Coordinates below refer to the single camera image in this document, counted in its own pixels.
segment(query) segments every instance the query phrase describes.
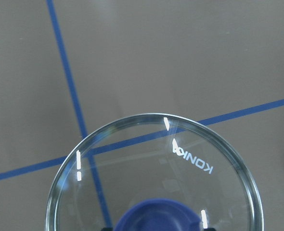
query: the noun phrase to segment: tiled surface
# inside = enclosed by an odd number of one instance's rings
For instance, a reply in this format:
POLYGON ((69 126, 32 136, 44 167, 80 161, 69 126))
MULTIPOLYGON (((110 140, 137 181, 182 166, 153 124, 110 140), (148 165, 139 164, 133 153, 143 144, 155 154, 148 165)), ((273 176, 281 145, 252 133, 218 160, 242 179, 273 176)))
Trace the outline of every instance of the tiled surface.
MULTIPOLYGON (((166 112, 201 120, 284 99, 284 1, 54 1, 88 132, 166 112)), ((284 106, 210 126, 284 230, 284 106)), ((0 173, 68 154, 80 131, 44 1, 0 1, 0 173)), ((0 180, 0 230, 43 230, 58 166, 0 180)))

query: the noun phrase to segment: transparent lid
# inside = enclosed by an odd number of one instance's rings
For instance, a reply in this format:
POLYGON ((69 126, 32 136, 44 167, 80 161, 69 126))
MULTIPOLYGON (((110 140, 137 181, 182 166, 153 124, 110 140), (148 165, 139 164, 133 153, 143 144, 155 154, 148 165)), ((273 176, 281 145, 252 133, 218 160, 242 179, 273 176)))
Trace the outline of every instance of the transparent lid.
POLYGON ((207 127, 143 114, 112 122, 74 148, 54 179, 46 231, 146 231, 167 222, 187 231, 193 220, 198 225, 188 231, 263 231, 251 174, 207 127))

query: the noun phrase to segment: blue line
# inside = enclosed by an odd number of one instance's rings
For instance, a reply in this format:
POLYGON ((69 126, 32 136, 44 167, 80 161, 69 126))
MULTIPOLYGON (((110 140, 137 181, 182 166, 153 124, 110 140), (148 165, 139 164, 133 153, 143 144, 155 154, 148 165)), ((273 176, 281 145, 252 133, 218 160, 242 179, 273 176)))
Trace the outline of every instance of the blue line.
MULTIPOLYGON (((62 59, 63 68, 64 68, 64 71, 65 71, 67 83, 68 83, 68 86, 69 86, 71 98, 72 98, 72 101, 73 101, 77 120, 78 120, 78 123, 79 123, 80 132, 81 132, 82 137, 85 138, 85 137, 87 137, 88 132, 87 132, 87 129, 86 129, 86 126, 85 126, 85 123, 84 123, 82 110, 81 110, 81 107, 80 107, 80 104, 79 104, 78 95, 77 95, 77 92, 76 92, 76 87, 75 87, 74 80, 73 80, 73 77, 72 77, 72 73, 71 73, 71 70, 70 70, 70 65, 69 65, 67 55, 66 55, 65 45, 64 45, 64 42, 63 42, 63 39, 62 39, 62 34, 61 34, 60 26, 59 26, 59 23, 58 23, 58 20, 57 20, 53 1, 47 0, 47 5, 48 5, 49 13, 50 13, 54 33, 55 33, 55 38, 56 38, 57 45, 58 45, 59 52, 60 52, 60 56, 61 56, 61 59, 62 59)), ((111 222, 110 215, 109 215, 109 212, 108 212, 108 207, 107 207, 107 204, 106 204, 106 201, 105 201, 105 198, 104 198, 103 190, 102 190, 100 179, 99 179, 99 174, 98 174, 98 171, 97 171, 97 168, 96 168, 96 163, 95 163, 95 160, 93 159, 92 156, 90 157, 90 164, 91 164, 93 181, 94 181, 94 184, 96 186, 96 192, 97 192, 97 196, 98 196, 100 206, 101 206, 101 209, 102 209, 103 217, 106 221, 107 227, 112 227, 112 222, 111 222)))
POLYGON ((77 120, 78 120, 78 123, 79 123, 80 132, 81 132, 82 137, 85 138, 85 137, 87 137, 88 132, 87 132, 87 129, 86 129, 86 126, 85 126, 85 123, 84 123, 84 119, 83 119, 83 115, 82 115, 82 111, 81 111, 81 107, 80 107, 75 83, 74 83, 74 80, 73 80, 73 77, 72 77, 72 74, 71 74, 71 69, 70 69, 68 58, 67 58, 65 45, 64 45, 64 42, 63 42, 63 39, 62 39, 62 34, 61 34, 60 27, 59 27, 59 23, 57 21, 57 16, 56 16, 56 12, 55 12, 55 9, 54 9, 53 1, 47 0, 47 5, 48 5, 49 13, 50 13, 50 18, 51 18, 52 26, 53 26, 53 29, 54 29, 54 33, 55 33, 56 42, 57 42, 59 52, 60 52, 60 56, 61 56, 61 59, 62 59, 63 68, 64 68, 64 72, 65 72, 65 75, 66 75, 70 95, 71 95, 71 98, 72 98, 72 101, 73 101, 77 120))
MULTIPOLYGON (((215 117, 212 117, 212 118, 200 120, 198 122, 205 125, 205 126, 208 126, 208 125, 211 125, 211 124, 216 124, 216 123, 219 123, 219 122, 223 122, 223 121, 227 121, 227 120, 251 115, 251 114, 254 114, 254 113, 267 111, 267 110, 277 108, 277 107, 281 107, 281 106, 284 106, 284 99, 274 101, 274 102, 271 102, 271 103, 262 104, 262 105, 255 106, 255 107, 250 107, 250 108, 247 108, 247 109, 244 109, 244 110, 239 110, 239 111, 236 111, 236 112, 227 113, 227 114, 224 114, 224 115, 215 116, 215 117)), ((120 141, 120 142, 113 143, 113 144, 110 144, 110 145, 106 145, 106 146, 103 146, 103 147, 98 147, 98 148, 93 149, 92 152, 94 152, 93 155, 96 155, 96 154, 99 154, 99 153, 115 150, 115 149, 126 147, 126 146, 129 146, 129 145, 138 144, 139 143, 138 140, 140 140, 140 142, 148 141, 148 139, 153 140, 153 139, 156 139, 156 137, 157 138, 163 137, 164 133, 161 133, 161 132, 163 132, 163 131, 150 133, 150 134, 147 134, 147 135, 144 135, 144 136, 141 136, 141 137, 136 137, 136 138, 132 138, 132 139, 125 140, 125 141, 120 141)), ((11 170, 11 171, 8 171, 8 172, 0 173, 0 180, 4 180, 4 179, 7 179, 7 178, 23 175, 25 173, 30 173, 30 172, 45 169, 45 168, 48 168, 48 167, 56 166, 56 165, 61 164, 63 162, 63 160, 65 160, 65 157, 60 157, 60 158, 57 158, 57 159, 41 162, 39 164, 34 164, 34 165, 18 168, 18 169, 15 169, 15 170, 11 170)))

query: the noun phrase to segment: white logo symbol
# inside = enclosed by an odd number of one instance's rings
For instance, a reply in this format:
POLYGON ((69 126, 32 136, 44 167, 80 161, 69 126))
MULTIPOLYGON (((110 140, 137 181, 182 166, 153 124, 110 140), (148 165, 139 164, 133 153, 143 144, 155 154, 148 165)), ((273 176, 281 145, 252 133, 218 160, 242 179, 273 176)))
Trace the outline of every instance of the white logo symbol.
POLYGON ((175 139, 173 139, 172 145, 173 153, 176 153, 178 156, 183 156, 183 159, 185 160, 190 160, 193 165, 197 166, 200 169, 203 169, 203 171, 208 171, 209 174, 212 173, 214 168, 213 166, 209 166, 209 164, 206 163, 204 160, 197 158, 196 156, 192 156, 192 154, 188 151, 184 151, 183 148, 177 145, 175 139))

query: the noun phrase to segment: konka logo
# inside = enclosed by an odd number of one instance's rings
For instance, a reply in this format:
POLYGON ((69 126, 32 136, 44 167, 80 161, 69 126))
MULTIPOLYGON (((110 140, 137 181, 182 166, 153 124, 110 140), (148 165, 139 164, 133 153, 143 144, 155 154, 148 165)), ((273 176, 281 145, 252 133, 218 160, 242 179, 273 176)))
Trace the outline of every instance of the konka logo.
POLYGON ((197 158, 196 156, 193 156, 190 152, 184 151, 183 148, 179 147, 176 143, 176 140, 173 139, 172 141, 172 149, 173 153, 176 153, 178 156, 182 156, 185 160, 190 160, 191 163, 198 168, 202 169, 205 172, 208 172, 209 174, 212 173, 214 167, 210 166, 209 163, 206 163, 204 160, 197 158))

